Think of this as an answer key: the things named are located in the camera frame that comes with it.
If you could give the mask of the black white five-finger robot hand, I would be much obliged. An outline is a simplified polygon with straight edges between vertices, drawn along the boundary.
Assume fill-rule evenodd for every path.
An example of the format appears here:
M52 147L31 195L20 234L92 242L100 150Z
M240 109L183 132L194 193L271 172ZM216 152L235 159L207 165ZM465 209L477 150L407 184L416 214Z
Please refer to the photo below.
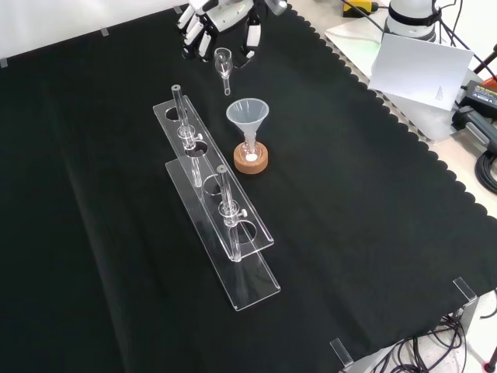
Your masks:
M286 1L189 1L176 23L182 35L182 55L208 62L214 57L217 37L244 27L245 39L235 65L249 63L259 49L262 24L259 12L275 16L287 9Z

